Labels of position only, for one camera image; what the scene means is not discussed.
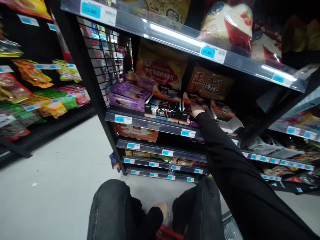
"black jeans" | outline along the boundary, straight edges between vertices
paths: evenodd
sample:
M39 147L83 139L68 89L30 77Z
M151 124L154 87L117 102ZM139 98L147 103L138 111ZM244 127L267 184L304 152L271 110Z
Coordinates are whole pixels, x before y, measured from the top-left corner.
M130 188L122 181L110 179L93 197L87 240L131 240L143 217L139 200L131 197ZM186 190L173 203L173 228L184 239L224 239L218 187L213 178L205 177Z

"aisle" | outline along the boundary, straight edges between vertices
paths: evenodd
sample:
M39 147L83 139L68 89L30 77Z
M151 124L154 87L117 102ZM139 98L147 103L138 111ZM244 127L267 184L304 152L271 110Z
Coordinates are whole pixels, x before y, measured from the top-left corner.
M0 170L0 239L86 239L93 195L111 178L125 181L147 210L162 201L171 209L173 200L193 186L118 174L112 171L111 153L95 116L35 151L33 157ZM320 235L320 197L278 195ZM227 210L222 199L222 212Z

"person's arm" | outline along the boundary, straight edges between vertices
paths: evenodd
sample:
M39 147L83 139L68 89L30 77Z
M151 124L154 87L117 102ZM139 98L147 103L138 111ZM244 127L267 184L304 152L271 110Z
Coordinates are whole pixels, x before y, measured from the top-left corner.
M168 216L168 203L158 203L155 207L150 208L146 218L139 226L137 239L156 240L156 232Z
M193 115L206 141L209 170L244 239L319 239L208 113L193 107Z

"metal grid panel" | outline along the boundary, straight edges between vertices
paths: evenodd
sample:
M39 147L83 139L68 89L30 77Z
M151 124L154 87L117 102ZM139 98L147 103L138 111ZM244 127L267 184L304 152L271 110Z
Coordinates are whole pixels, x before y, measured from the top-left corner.
M79 27L94 68L101 94L106 106L110 106L107 88L123 81L124 58L132 59L131 39L124 45L119 42L119 33L102 25L77 17Z

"hand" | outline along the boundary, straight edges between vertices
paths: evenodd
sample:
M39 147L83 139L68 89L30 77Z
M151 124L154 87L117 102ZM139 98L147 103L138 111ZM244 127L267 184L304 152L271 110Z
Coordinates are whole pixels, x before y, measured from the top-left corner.
M169 217L168 203L157 203L156 207L161 209L161 212L163 214L163 220L166 220Z
M204 109L200 107L198 104L191 105L191 111L191 114L194 118L196 118L199 113L205 112Z

